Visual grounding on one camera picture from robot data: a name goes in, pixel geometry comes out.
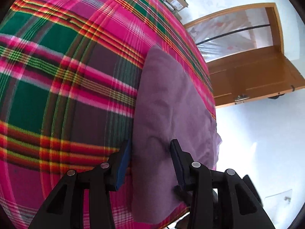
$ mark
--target transparent plastic sheeting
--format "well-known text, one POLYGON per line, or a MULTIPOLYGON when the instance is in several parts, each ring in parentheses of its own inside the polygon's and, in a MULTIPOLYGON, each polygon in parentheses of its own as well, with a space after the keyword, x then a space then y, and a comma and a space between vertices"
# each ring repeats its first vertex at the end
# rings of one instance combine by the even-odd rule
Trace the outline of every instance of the transparent plastic sheeting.
POLYGON ((198 45, 206 62, 239 52, 272 46, 271 28, 261 27, 220 37, 198 45))
MULTIPOLYGON (((249 27, 269 24, 265 8, 252 8, 203 21, 190 28, 188 33, 198 44, 226 33, 249 27)), ((242 51, 272 45, 270 27, 246 30, 198 45, 206 62, 242 51)))

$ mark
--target black cable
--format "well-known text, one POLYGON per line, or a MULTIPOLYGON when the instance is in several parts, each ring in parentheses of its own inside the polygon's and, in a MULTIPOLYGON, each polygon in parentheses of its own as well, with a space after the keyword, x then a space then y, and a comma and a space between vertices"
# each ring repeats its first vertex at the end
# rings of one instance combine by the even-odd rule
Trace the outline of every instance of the black cable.
POLYGON ((255 26, 255 27, 247 27, 247 28, 243 28, 243 29, 238 29, 238 30, 235 30, 235 31, 232 31, 232 32, 229 32, 229 33, 224 33, 222 35, 218 35, 218 36, 215 36, 213 38, 201 41, 201 42, 197 43, 196 45, 200 45, 200 44, 203 44, 203 43, 209 42, 211 40, 215 40, 215 39, 218 39, 218 38, 221 38, 223 36, 230 35, 230 34, 239 33, 239 32, 242 32, 242 31, 246 31, 246 30, 250 30, 250 29, 255 29, 255 28, 260 28, 260 27, 269 27, 269 26, 270 26, 270 24, 265 24, 265 25, 255 26))

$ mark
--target plaid fabric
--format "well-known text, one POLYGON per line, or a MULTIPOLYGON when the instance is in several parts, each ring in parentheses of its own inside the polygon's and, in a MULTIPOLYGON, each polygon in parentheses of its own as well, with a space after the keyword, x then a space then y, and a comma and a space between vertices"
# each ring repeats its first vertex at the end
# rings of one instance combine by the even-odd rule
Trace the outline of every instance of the plaid fabric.
MULTIPOLYGON (((161 0, 16 0, 0 25, 0 204, 17 228, 28 227, 67 170, 92 169, 130 138, 155 44, 215 117, 205 62, 161 0)), ((129 170, 110 194, 117 228, 163 228, 186 211, 181 204, 159 225, 136 223, 131 194, 129 170)))

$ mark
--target folded purple fabric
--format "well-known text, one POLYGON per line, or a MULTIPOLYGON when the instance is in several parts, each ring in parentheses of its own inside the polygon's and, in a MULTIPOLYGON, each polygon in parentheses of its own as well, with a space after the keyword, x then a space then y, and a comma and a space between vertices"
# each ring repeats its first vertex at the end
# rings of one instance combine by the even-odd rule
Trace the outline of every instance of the folded purple fabric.
POLYGON ((146 57, 133 126, 132 216, 157 224, 179 205, 169 145, 178 139, 195 161, 213 168, 221 138, 189 76, 158 46, 146 57))

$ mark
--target wooden door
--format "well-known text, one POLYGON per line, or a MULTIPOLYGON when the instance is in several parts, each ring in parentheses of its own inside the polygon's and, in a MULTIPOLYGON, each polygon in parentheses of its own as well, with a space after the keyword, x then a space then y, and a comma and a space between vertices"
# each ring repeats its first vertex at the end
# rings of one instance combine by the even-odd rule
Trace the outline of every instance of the wooden door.
POLYGON ((277 46, 217 59, 208 68, 216 107, 305 88, 305 79, 277 46))

